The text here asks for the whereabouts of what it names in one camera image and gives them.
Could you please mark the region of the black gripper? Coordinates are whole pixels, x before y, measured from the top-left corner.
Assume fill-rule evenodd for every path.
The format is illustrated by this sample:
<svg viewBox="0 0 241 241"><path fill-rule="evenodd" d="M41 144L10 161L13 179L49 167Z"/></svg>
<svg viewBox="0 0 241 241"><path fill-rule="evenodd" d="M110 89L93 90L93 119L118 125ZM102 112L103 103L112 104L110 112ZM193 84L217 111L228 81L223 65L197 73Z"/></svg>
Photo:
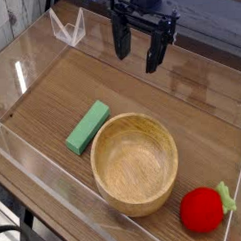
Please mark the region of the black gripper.
<svg viewBox="0 0 241 241"><path fill-rule="evenodd" d="M175 41L179 11L167 7L163 0L109 0L109 6L118 58L124 59L131 51L131 27L152 34L146 72L154 73L163 61L168 44Z"/></svg>

